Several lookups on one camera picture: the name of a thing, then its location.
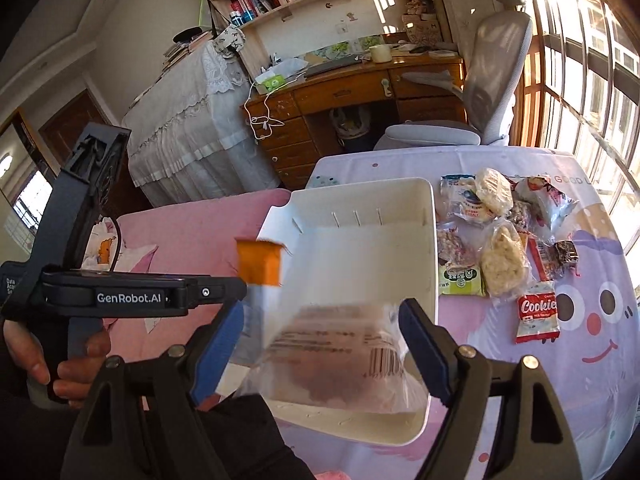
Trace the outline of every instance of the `cartoon eye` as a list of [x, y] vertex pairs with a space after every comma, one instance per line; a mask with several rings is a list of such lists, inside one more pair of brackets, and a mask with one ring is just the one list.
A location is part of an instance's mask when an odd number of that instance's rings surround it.
[[556, 287], [556, 307], [562, 330], [575, 330], [584, 320], [584, 300], [577, 288], [571, 285]]
[[619, 322], [625, 306], [618, 286], [613, 282], [604, 282], [600, 285], [598, 300], [600, 301], [604, 321], [609, 323]]

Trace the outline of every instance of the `charging cable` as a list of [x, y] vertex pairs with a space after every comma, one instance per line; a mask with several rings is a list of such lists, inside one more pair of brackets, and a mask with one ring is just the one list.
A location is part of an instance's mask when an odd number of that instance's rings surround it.
[[[264, 116], [258, 116], [258, 117], [251, 117], [251, 114], [249, 112], [249, 109], [246, 107], [246, 104], [249, 102], [249, 99], [251, 99], [251, 90], [254, 89], [255, 86], [255, 81], [253, 81], [251, 83], [251, 86], [249, 87], [249, 95], [246, 97], [246, 101], [244, 102], [244, 111], [246, 111], [246, 114], [249, 117], [249, 126], [251, 126], [251, 130], [254, 133], [254, 137], [255, 140], [263, 140], [266, 139], [267, 137], [271, 137], [273, 135], [273, 128], [276, 126], [284, 126], [284, 123], [278, 119], [274, 119], [273, 117], [271, 117], [271, 110], [269, 109], [269, 105], [267, 104], [267, 99], [269, 98], [269, 96], [271, 94], [273, 94], [274, 92], [277, 92], [278, 90], [284, 88], [285, 86], [291, 84], [291, 83], [295, 83], [305, 72], [302, 71], [300, 72], [295, 79], [293, 79], [292, 81], [286, 82], [284, 83], [284, 85], [278, 86], [277, 88], [274, 88], [273, 90], [271, 90], [270, 92], [268, 92], [268, 94], [265, 96], [264, 98], [264, 107], [267, 108], [267, 114]], [[263, 134], [258, 136], [258, 133], [255, 131], [255, 125], [256, 124], [260, 124], [260, 126], [262, 127], [263, 130]]]

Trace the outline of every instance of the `mug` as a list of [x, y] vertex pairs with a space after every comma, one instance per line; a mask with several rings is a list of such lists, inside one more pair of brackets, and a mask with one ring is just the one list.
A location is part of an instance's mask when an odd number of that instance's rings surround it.
[[391, 47], [388, 44], [373, 45], [369, 47], [371, 60], [374, 63], [386, 63], [391, 61]]

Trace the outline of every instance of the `white storage box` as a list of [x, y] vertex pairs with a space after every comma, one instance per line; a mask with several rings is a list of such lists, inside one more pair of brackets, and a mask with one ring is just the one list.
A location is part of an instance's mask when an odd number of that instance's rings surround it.
[[[399, 304], [416, 298], [433, 322], [438, 313], [438, 263], [433, 190], [402, 178], [295, 191], [271, 207], [258, 239], [283, 244], [277, 312], [265, 320], [269, 342], [301, 306]], [[418, 378], [411, 358], [408, 369]], [[229, 364], [218, 385], [231, 394], [248, 368]], [[276, 418], [342, 438], [402, 446], [417, 438], [428, 408], [382, 415], [267, 399]]]

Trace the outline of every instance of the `orange tag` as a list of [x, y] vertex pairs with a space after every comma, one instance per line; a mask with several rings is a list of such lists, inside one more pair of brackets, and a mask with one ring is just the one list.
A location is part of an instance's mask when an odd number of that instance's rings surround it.
[[110, 260], [111, 253], [111, 242], [113, 242], [115, 238], [107, 238], [103, 240], [100, 244], [100, 249], [98, 249], [98, 263], [99, 264], [108, 264]]
[[266, 240], [236, 240], [238, 276], [251, 285], [280, 286], [280, 253], [283, 246]]

